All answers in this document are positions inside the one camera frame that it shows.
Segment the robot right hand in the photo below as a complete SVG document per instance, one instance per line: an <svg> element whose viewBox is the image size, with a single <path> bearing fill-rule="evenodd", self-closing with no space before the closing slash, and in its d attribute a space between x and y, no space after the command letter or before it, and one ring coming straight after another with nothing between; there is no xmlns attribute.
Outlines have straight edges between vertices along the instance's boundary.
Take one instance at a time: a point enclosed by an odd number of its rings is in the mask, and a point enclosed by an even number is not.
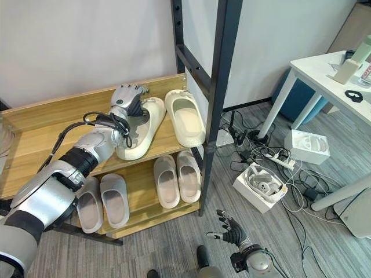
<svg viewBox="0 0 371 278"><path fill-rule="evenodd" d="M206 234L207 237L234 244L239 249L241 249L244 245L251 243L251 240L247 236L245 230L240 226L239 223L236 222L236 220L234 220L231 215L229 215L229 213L221 209L217 209L216 213L219 216L219 221L223 223L222 227L225 229L225 232L208 232Z"/></svg>

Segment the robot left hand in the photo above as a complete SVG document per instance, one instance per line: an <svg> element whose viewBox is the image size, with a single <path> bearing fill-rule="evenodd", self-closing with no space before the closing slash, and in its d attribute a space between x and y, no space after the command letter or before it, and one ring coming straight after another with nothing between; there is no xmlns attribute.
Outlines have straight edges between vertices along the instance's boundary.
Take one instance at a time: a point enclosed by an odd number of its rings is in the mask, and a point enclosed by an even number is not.
<svg viewBox="0 0 371 278"><path fill-rule="evenodd" d="M146 93L148 93L148 87L145 85L119 85L111 97L110 113L123 119L142 116L141 98Z"/></svg>

